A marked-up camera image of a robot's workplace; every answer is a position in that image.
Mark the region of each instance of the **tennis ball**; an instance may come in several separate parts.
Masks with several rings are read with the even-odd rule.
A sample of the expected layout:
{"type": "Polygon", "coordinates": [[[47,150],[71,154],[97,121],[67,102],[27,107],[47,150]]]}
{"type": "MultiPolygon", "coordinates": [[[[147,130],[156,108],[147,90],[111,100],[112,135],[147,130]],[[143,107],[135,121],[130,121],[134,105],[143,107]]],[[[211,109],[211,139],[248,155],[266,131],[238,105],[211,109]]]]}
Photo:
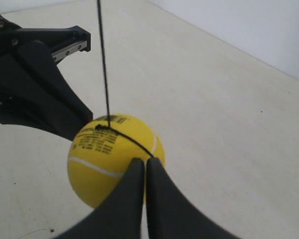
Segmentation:
{"type": "Polygon", "coordinates": [[[163,145],[146,123],[130,115],[114,114],[110,116],[114,130],[97,127],[107,126],[107,120],[107,116],[97,118],[81,129],[68,155],[71,186],[92,208],[98,207],[117,186],[134,157],[146,161],[151,153],[165,166],[163,145]]]}

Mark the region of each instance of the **black metal bracket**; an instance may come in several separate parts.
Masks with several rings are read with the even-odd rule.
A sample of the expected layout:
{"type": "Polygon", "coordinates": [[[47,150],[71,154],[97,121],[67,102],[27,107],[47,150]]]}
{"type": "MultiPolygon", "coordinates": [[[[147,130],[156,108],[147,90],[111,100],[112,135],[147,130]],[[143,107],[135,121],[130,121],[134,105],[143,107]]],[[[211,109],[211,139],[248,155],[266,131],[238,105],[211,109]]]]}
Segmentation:
{"type": "Polygon", "coordinates": [[[38,128],[72,140],[93,119],[57,64],[91,50],[91,34],[21,28],[0,16],[0,123],[38,128]]]}

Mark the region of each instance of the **screw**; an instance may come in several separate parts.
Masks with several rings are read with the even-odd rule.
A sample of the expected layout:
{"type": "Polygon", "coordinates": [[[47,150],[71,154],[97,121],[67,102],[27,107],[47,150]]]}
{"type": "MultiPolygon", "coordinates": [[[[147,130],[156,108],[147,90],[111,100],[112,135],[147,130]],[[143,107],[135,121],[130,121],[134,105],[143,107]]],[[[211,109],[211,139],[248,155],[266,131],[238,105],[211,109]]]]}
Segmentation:
{"type": "Polygon", "coordinates": [[[4,27],[4,21],[0,21],[0,28],[4,27]]]}
{"type": "Polygon", "coordinates": [[[11,43],[12,43],[12,46],[16,46],[19,44],[19,41],[17,39],[13,39],[11,43]]]}

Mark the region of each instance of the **white surface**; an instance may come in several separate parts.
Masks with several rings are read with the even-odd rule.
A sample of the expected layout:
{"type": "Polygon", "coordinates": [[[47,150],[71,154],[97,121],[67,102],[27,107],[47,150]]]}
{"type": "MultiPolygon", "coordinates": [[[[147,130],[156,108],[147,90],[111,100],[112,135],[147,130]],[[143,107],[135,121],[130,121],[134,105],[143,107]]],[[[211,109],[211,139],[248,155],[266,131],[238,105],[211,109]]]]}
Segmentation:
{"type": "Polygon", "coordinates": [[[49,6],[76,0],[0,0],[0,13],[8,13],[29,8],[49,6]]]}
{"type": "Polygon", "coordinates": [[[299,79],[299,0],[149,0],[299,79]]]}
{"type": "MultiPolygon", "coordinates": [[[[105,114],[95,1],[5,17],[91,31],[92,52],[60,69],[95,117],[105,114]]],[[[242,239],[299,239],[299,82],[146,1],[103,1],[103,17],[112,111],[160,134],[188,199],[242,239]]],[[[70,187],[69,146],[0,125],[0,239],[47,239],[91,211],[70,187]]]]}

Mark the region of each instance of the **white floor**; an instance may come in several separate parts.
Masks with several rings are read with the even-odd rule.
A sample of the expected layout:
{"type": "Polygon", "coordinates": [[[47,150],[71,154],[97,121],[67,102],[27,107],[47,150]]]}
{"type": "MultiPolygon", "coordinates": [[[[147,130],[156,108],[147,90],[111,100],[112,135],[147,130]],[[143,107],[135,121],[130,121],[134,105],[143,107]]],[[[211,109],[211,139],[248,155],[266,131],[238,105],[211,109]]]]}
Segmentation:
{"type": "MultiPolygon", "coordinates": [[[[94,0],[6,17],[90,31],[92,52],[60,69],[105,114],[94,0]]],[[[299,82],[144,0],[103,1],[103,17],[112,111],[161,135],[189,200],[242,239],[299,239],[299,82]]],[[[0,125],[0,239],[48,239],[91,212],[68,182],[69,145],[0,125]]]]}

